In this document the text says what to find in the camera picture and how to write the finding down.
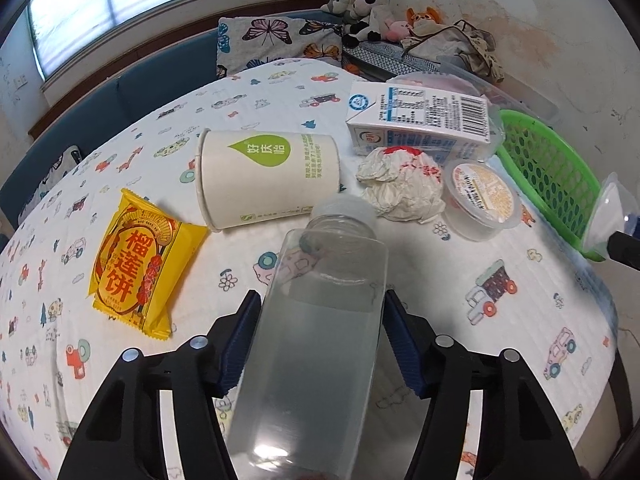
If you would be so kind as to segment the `clear dome lid cup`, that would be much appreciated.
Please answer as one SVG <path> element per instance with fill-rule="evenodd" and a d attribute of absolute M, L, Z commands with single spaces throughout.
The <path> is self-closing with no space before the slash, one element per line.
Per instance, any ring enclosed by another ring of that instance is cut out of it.
<path fill-rule="evenodd" d="M 582 236 L 582 248 L 608 258 L 608 239 L 616 232 L 638 240 L 639 203 L 612 172 L 601 185 Z"/>

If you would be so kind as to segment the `clear pudding cup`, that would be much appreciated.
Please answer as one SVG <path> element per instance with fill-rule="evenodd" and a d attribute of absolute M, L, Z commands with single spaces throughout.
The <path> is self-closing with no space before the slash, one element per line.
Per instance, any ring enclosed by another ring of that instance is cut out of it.
<path fill-rule="evenodd" d="M 484 162 L 447 162 L 442 180 L 442 216 L 451 229 L 467 240 L 484 242 L 521 222 L 520 196 Z"/>

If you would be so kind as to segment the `yellow durian cake packet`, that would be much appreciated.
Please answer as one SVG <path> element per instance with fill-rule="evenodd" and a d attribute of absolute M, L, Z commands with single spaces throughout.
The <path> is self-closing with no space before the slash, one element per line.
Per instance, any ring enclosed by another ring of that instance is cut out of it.
<path fill-rule="evenodd" d="M 92 306 L 145 336 L 168 339 L 171 295 L 207 233 L 124 188 L 92 266 Z"/>

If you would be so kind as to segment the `clear plastic bottle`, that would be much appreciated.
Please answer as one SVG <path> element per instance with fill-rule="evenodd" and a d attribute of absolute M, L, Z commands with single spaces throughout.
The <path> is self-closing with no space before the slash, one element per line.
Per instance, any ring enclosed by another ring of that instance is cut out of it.
<path fill-rule="evenodd" d="M 338 193 L 286 234 L 227 446 L 241 479 L 347 479 L 378 352 L 388 251 L 376 213 Z"/>

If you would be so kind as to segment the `blue white milk carton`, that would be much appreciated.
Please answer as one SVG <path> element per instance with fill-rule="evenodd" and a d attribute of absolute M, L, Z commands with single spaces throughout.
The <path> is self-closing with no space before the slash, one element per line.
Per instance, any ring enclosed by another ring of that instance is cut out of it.
<path fill-rule="evenodd" d="M 399 82 L 354 82 L 346 126 L 358 155 L 405 146 L 440 164 L 457 158 L 486 160 L 500 141 L 482 96 Z"/>

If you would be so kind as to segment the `white paper wrapper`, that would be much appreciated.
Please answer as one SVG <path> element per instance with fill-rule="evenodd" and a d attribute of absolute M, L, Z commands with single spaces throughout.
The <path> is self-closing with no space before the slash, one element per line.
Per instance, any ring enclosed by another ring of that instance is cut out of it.
<path fill-rule="evenodd" d="M 445 209 L 442 167 L 417 148 L 376 148 L 358 167 L 362 197 L 379 217 L 427 223 Z"/>

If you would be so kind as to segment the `clear pink plastic bag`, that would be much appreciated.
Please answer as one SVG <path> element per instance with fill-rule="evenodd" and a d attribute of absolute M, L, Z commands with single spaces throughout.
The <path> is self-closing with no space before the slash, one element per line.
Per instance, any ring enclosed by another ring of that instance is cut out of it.
<path fill-rule="evenodd" d="M 498 99 L 500 99 L 500 93 L 496 87 L 470 73 L 413 72 L 390 78 L 387 83 L 446 90 L 468 94 L 469 96 L 484 96 L 494 103 L 497 103 Z"/>

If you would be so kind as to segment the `white paper cup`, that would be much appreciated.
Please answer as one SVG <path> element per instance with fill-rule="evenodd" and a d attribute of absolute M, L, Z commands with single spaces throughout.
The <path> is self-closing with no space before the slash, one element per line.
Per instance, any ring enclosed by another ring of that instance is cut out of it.
<path fill-rule="evenodd" d="M 214 232 L 308 214 L 340 189 L 332 136 L 213 131 L 198 138 L 198 206 Z"/>

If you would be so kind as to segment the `green plastic basket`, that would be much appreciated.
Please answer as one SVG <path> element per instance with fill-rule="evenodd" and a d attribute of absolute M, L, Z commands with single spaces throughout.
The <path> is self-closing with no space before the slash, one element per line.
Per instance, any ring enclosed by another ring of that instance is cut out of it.
<path fill-rule="evenodd" d="M 506 172 L 563 240 L 601 262 L 596 252 L 582 248 L 601 189 L 589 166 L 540 120 L 517 110 L 502 110 L 500 118 L 504 141 L 497 155 Z"/>

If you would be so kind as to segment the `clear plastic storage box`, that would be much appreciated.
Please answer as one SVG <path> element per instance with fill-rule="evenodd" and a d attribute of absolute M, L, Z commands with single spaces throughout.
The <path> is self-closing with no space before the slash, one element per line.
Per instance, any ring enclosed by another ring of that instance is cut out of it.
<path fill-rule="evenodd" d="M 491 103 L 505 110 L 519 110 L 541 120 L 547 126 L 553 126 L 560 120 L 560 111 L 553 102 L 509 74 L 504 76 L 500 84 L 492 84 L 468 72 L 458 64 L 449 63 L 446 58 L 439 58 L 437 63 L 441 73 L 465 79 L 481 94 L 487 96 Z"/>

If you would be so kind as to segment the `cartoon print tablecloth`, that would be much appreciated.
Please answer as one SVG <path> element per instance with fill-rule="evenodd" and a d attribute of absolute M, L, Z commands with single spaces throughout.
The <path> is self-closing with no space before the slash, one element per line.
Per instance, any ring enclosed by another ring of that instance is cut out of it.
<path fill-rule="evenodd" d="M 211 232 L 183 270 L 170 300 L 165 340 L 98 310 L 92 271 L 122 194 L 130 191 L 181 223 L 202 224 L 204 133 L 233 131 L 238 168 L 224 170 L 222 206 L 250 193 L 278 196 L 281 178 L 253 171 L 288 156 L 287 133 L 314 148 L 330 136 L 341 187 L 360 195 L 361 159 L 346 124 L 352 74 L 319 61 L 282 61 L 206 84 L 126 126 L 84 160 L 23 219 L 1 255 L 1 423 L 39 479 L 61 469 L 76 429 L 116 359 L 175 349 L 236 310 L 249 290 L 266 292 L 279 268 L 297 283 L 326 255 L 307 216 Z M 378 219 L 388 251 L 387 285 L 405 308 L 476 352 L 518 349 L 548 396 L 571 444 L 585 437 L 614 361 L 613 299 L 579 252 L 525 203 L 517 226 L 467 240 L 450 224 Z"/>

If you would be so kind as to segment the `crumpled beige cloth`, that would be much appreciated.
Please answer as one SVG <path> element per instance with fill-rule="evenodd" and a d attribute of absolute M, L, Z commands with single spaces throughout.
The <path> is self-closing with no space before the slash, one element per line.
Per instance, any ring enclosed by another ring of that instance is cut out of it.
<path fill-rule="evenodd" d="M 504 69 L 496 55 L 494 36 L 465 20 L 452 25 L 417 21 L 400 44 L 405 54 L 415 58 L 460 66 L 492 84 L 503 82 Z"/>

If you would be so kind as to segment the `small butterfly pillow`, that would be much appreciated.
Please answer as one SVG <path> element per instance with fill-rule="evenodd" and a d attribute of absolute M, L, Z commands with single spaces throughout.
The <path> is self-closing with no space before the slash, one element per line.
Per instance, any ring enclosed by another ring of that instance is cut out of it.
<path fill-rule="evenodd" d="M 22 223 L 55 185 L 69 172 L 74 170 L 82 161 L 82 154 L 77 145 L 71 145 L 58 156 L 46 175 L 40 180 L 36 188 L 27 196 L 27 200 L 17 216 L 18 223 Z"/>

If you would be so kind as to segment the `orange fox plush toy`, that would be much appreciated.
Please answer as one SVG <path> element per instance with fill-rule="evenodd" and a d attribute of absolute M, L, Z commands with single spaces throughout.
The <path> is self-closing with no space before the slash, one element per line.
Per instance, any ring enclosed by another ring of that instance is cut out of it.
<path fill-rule="evenodd" d="M 442 18 L 436 9 L 428 6 L 423 12 L 408 8 L 406 19 L 416 36 L 428 36 L 436 34 L 442 29 Z"/>

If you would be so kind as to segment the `pink pig plush toy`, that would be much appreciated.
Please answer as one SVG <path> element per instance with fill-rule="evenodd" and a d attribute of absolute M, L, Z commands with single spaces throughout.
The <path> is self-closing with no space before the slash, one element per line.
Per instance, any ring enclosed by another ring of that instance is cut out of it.
<path fill-rule="evenodd" d="M 384 30 L 381 32 L 381 36 L 385 41 L 392 44 L 399 44 L 401 40 L 404 40 L 410 36 L 411 27 L 406 21 L 394 21 L 387 20 L 384 25 Z"/>

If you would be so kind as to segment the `blue sofa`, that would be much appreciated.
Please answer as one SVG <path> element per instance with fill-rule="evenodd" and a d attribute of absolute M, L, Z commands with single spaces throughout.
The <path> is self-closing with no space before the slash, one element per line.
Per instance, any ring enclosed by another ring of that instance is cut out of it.
<path fill-rule="evenodd" d="M 77 221 L 131 188 L 152 197 L 191 193 L 183 181 L 198 138 L 213 131 L 309 133 L 332 136 L 342 157 L 352 154 L 345 124 L 355 78 L 340 66 L 286 58 L 218 77 L 217 29 L 157 52 L 102 84 L 38 139 L 1 188 L 1 210 L 22 224 Z M 17 216 L 66 148 L 81 163 L 22 222 Z"/>

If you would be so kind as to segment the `cow plush toy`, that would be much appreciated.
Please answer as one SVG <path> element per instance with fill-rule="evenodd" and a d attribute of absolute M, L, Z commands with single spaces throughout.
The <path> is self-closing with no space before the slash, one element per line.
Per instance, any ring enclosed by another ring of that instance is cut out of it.
<path fill-rule="evenodd" d="M 353 49 L 363 41 L 382 41 L 393 21 L 390 0 L 355 0 L 346 13 L 343 46 Z"/>

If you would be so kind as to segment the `grey plush toy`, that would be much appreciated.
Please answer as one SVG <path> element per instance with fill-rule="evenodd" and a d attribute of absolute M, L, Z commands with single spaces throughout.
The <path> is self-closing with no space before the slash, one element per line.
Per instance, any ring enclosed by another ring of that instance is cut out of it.
<path fill-rule="evenodd" d="M 352 6 L 354 0 L 329 0 L 320 6 L 320 10 L 327 14 L 343 16 Z"/>

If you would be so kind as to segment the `butterfly print pillow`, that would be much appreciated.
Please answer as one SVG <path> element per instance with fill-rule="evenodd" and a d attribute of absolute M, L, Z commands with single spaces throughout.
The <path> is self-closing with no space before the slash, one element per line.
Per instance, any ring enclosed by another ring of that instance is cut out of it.
<path fill-rule="evenodd" d="M 222 18 L 217 27 L 218 77 L 286 58 L 311 58 L 339 66 L 343 26 L 313 18 Z"/>

